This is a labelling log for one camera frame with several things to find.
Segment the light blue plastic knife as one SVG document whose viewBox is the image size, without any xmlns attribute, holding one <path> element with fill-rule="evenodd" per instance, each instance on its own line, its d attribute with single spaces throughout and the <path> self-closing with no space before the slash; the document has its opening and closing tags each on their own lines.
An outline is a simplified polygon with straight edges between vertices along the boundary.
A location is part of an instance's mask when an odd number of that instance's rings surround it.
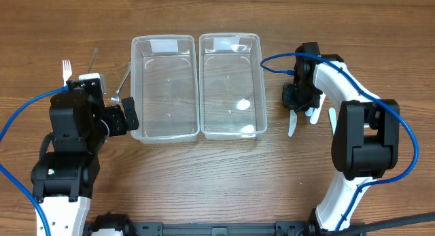
<svg viewBox="0 0 435 236">
<path fill-rule="evenodd" d="M 296 130 L 297 126 L 297 114 L 294 110 L 290 111 L 290 121 L 289 121 L 289 129 L 288 129 L 288 136 L 292 137 L 294 134 L 294 131 Z"/>
</svg>

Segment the white plastic utensil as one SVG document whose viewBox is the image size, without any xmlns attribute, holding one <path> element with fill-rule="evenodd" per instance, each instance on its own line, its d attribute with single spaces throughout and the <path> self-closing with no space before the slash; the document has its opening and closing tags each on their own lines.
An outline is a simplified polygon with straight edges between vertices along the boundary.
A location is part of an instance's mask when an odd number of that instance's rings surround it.
<svg viewBox="0 0 435 236">
<path fill-rule="evenodd" d="M 319 100 L 319 107 L 315 108 L 312 111 L 311 117 L 310 117 L 310 123 L 311 124 L 317 124 L 318 120 L 319 120 L 319 116 L 321 114 L 321 109 L 323 107 L 324 101 L 325 101 L 326 95 L 323 93 L 320 96 L 320 100 Z"/>
</svg>

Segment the pale blue plastic knife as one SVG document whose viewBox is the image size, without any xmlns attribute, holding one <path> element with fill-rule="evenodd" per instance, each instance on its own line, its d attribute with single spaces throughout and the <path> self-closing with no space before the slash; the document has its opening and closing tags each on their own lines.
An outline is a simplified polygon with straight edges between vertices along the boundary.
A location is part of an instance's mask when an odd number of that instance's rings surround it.
<svg viewBox="0 0 435 236">
<path fill-rule="evenodd" d="M 330 119 L 330 126 L 332 129 L 332 134 L 335 134 L 336 125 L 337 125 L 337 117 L 336 117 L 336 110 L 333 107 L 330 107 L 328 109 L 328 115 Z"/>
</svg>

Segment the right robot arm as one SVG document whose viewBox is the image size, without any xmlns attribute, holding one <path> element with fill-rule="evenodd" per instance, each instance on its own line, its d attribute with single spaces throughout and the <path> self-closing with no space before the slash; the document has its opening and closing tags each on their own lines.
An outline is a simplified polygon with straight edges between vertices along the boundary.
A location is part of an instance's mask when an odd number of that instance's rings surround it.
<svg viewBox="0 0 435 236">
<path fill-rule="evenodd" d="M 311 212 L 307 235 L 347 229 L 370 183 L 398 161 L 399 122 L 375 101 L 348 71 L 337 54 L 321 54 L 315 42 L 296 49 L 294 79 L 283 85 L 283 105 L 290 111 L 289 135 L 304 112 L 311 123 L 319 118 L 325 98 L 339 111 L 333 128 L 332 162 L 336 169 L 322 202 Z"/>
</svg>

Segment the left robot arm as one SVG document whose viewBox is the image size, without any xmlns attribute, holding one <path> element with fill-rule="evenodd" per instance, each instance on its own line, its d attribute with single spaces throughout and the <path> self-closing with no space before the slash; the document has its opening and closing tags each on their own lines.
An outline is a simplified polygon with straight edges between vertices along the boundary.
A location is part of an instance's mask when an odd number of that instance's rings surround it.
<svg viewBox="0 0 435 236">
<path fill-rule="evenodd" d="M 82 235 L 94 182 L 100 170 L 98 153 L 108 137 L 139 127 L 132 97 L 105 106 L 99 95 L 69 90 L 51 99 L 52 132 L 31 172 L 33 196 L 43 214 L 38 235 Z"/>
</svg>

